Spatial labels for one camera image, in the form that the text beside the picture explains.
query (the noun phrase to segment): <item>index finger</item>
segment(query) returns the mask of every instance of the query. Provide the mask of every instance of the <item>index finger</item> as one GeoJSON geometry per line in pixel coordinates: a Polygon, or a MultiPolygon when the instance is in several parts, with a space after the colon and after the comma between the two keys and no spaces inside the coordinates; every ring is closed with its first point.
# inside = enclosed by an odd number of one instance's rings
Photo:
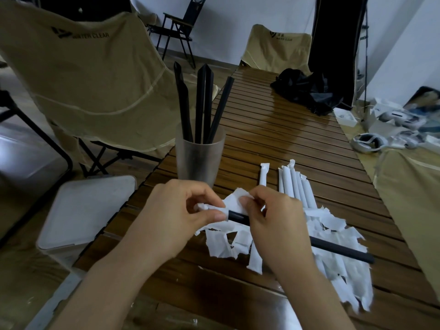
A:
{"type": "Polygon", "coordinates": [[[249,194],[252,197],[254,197],[255,199],[261,199],[261,200],[264,200],[265,202],[267,202],[268,199],[279,195],[279,192],[275,191],[274,189],[271,189],[269,187],[265,187],[263,185],[258,185],[257,187],[250,190],[249,194]]]}
{"type": "Polygon", "coordinates": [[[180,182],[186,192],[185,199],[197,198],[217,207],[225,207],[223,200],[205,182],[193,180],[181,180],[180,182]]]}

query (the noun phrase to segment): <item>hand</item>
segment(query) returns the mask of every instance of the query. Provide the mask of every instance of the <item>hand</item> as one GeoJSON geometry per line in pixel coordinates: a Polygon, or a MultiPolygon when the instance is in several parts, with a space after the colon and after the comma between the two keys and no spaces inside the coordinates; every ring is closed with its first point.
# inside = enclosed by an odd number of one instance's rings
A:
{"type": "Polygon", "coordinates": [[[196,230],[226,219],[224,213],[213,209],[195,213],[194,205],[200,202],[225,207],[206,183],[172,179],[157,184],[118,248],[137,262],[154,258],[159,267],[175,257],[196,230]]]}
{"type": "Polygon", "coordinates": [[[261,185],[249,193],[255,200],[239,200],[249,214],[256,249],[272,271],[278,274],[291,268],[316,267],[302,203],[261,185]]]}

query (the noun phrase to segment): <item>brown wooden surface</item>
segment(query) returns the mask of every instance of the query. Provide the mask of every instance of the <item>brown wooden surface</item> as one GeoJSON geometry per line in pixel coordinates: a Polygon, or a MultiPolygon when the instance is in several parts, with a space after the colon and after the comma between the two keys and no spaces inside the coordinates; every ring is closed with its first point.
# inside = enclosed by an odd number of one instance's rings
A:
{"type": "MultiPolygon", "coordinates": [[[[333,116],[315,116],[273,93],[276,74],[239,68],[221,124],[227,130],[214,190],[258,184],[261,162],[270,162],[267,186],[277,189],[277,168],[294,158],[311,183],[318,205],[347,220],[375,255],[371,312],[347,312],[358,329],[438,329],[440,305],[388,210],[333,116]]],[[[218,99],[214,100],[216,108],[218,99]]],[[[175,150],[130,197],[76,266],[88,270],[124,236],[152,188],[176,178],[175,150]]],[[[237,260],[210,257],[204,233],[164,264],[143,286],[153,298],[236,329],[291,329],[294,313],[273,273],[246,269],[237,260]]]]}

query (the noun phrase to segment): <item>chair armrest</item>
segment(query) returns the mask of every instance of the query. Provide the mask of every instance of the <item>chair armrest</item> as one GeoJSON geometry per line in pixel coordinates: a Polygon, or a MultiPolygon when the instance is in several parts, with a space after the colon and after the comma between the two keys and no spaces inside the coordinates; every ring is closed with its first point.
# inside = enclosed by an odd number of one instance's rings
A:
{"type": "Polygon", "coordinates": [[[169,15],[169,14],[167,14],[167,13],[164,13],[164,15],[165,15],[165,18],[171,18],[171,20],[172,21],[174,21],[174,22],[176,22],[176,23],[178,23],[178,24],[181,24],[181,25],[184,25],[184,26],[189,26],[189,27],[191,27],[191,28],[193,28],[194,26],[193,25],[191,25],[191,24],[189,24],[189,23],[187,23],[187,22],[184,22],[182,19],[180,19],[180,18],[178,18],[178,17],[176,17],[176,16],[172,16],[172,15],[169,15]]]}

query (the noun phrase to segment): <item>black straw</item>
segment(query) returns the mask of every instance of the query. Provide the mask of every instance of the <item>black straw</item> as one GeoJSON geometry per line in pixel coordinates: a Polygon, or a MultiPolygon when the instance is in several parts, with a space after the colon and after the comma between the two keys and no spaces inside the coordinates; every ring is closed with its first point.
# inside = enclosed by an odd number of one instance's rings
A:
{"type": "Polygon", "coordinates": [[[224,85],[223,93],[222,96],[220,97],[219,104],[217,105],[217,111],[214,116],[214,120],[212,121],[211,129],[209,130],[208,141],[206,143],[212,143],[214,141],[214,137],[216,135],[217,128],[220,124],[220,119],[223,114],[223,110],[226,105],[226,102],[228,101],[233,83],[234,83],[234,79],[232,77],[228,77],[228,79],[226,80],[226,84],[224,85]]]}
{"type": "MultiPolygon", "coordinates": [[[[250,226],[249,216],[240,214],[234,211],[229,211],[229,220],[242,223],[246,226],[250,226]]],[[[368,264],[374,264],[374,257],[370,253],[363,253],[361,251],[344,247],[342,245],[321,240],[320,238],[310,236],[310,243],[312,247],[329,251],[331,253],[337,253],[338,255],[346,256],[349,258],[357,259],[358,261],[366,262],[368,264]]]]}
{"type": "Polygon", "coordinates": [[[212,108],[212,86],[214,85],[214,73],[206,65],[205,85],[205,119],[203,120],[203,143],[208,143],[209,131],[211,129],[211,108],[212,108]]]}
{"type": "Polygon", "coordinates": [[[191,121],[190,121],[190,103],[188,98],[188,88],[182,75],[182,67],[178,62],[174,62],[174,76],[176,77],[177,93],[179,94],[180,122],[182,124],[182,137],[184,140],[193,142],[191,121]]]}
{"type": "Polygon", "coordinates": [[[197,72],[197,94],[195,103],[195,143],[201,143],[201,124],[203,123],[203,98],[205,96],[206,64],[197,72]]]}

